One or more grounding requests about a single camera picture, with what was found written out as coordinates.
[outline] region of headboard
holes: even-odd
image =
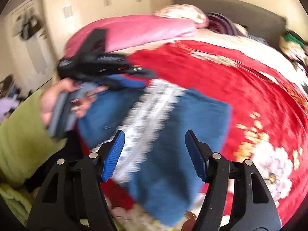
[[[234,23],[248,27],[250,35],[264,38],[279,50],[279,36],[284,34],[286,19],[256,5],[238,0],[172,0],[173,4],[191,4],[205,14],[217,12]]]

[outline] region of pink pillow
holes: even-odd
[[[108,29],[106,52],[113,52],[148,42],[195,36],[197,29],[190,19],[168,19],[153,15],[104,18],[76,32],[66,43],[65,57],[75,55],[95,28]]]

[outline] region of person's hand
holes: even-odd
[[[181,231],[191,231],[193,229],[193,226],[195,225],[197,216],[191,211],[186,211],[184,215],[187,221],[184,222]]]
[[[41,97],[41,118],[45,126],[49,125],[52,117],[53,108],[57,102],[58,96],[61,92],[74,92],[79,89],[79,86],[74,83],[73,80],[65,78],[50,89],[46,90]],[[101,86],[93,91],[88,92],[84,98],[74,100],[75,107],[72,108],[72,112],[77,118],[85,116],[86,111],[91,107],[92,103],[96,100],[95,94],[101,91],[105,91],[107,87]]]
[[[191,231],[193,229],[193,226],[195,224],[196,220],[189,219],[184,222],[181,231]]]

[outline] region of white lace trim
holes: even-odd
[[[116,130],[124,131],[125,144],[113,173],[113,180],[117,183],[128,182],[131,180],[131,172],[140,170],[139,163],[147,159],[146,153],[152,150],[151,142],[158,138],[158,131],[164,128],[169,112],[185,91],[185,88],[162,79],[151,81],[151,85],[145,89],[145,93]],[[100,146],[101,144],[92,151],[97,151]]]

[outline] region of clothes pile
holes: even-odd
[[[279,45],[281,51],[291,61],[296,72],[305,77],[308,65],[307,43],[297,33],[290,30],[280,37]]]
[[[0,82],[0,123],[8,118],[18,105],[27,99],[32,93],[29,92],[28,96],[20,96],[21,89],[14,83],[13,75],[7,76]]]

